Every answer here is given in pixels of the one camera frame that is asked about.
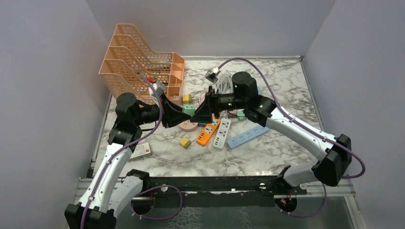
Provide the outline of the green plug adapter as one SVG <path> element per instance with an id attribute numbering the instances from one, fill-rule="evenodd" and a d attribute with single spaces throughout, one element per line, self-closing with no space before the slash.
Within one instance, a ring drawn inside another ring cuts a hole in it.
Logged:
<path id="1" fill-rule="evenodd" d="M 185 104 L 182 107 L 182 111 L 190 116 L 195 114 L 195 107 L 192 104 Z"/>

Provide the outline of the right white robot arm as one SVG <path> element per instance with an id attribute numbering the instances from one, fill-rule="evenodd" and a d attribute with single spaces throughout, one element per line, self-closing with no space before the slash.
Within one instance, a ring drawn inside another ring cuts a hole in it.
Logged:
<path id="1" fill-rule="evenodd" d="M 316 161 L 285 167 L 275 182 L 279 193 L 287 194 L 300 184 L 314 181 L 335 187 L 343 178 L 364 175 L 365 164 L 352 152 L 348 136 L 336 137 L 302 122 L 275 100 L 260 95 L 255 78 L 247 72 L 235 73 L 232 87 L 233 92 L 228 94 L 209 87 L 190 121 L 210 123 L 222 111 L 242 109 L 251 122 L 275 130 L 308 150 Z"/>

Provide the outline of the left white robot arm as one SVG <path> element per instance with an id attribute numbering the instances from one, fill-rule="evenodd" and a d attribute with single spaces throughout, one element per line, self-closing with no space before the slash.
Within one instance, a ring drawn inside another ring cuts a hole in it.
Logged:
<path id="1" fill-rule="evenodd" d="M 119 175 L 139 141 L 145 139 L 141 125 L 155 122 L 173 127 L 191 116 L 162 94 L 154 105 L 146 104 L 132 93 L 116 99 L 114 126 L 102 164 L 77 204 L 68 204 L 64 216 L 71 229 L 113 229 L 117 218 L 135 195 L 150 190 L 147 172 L 130 175 L 117 186 Z"/>

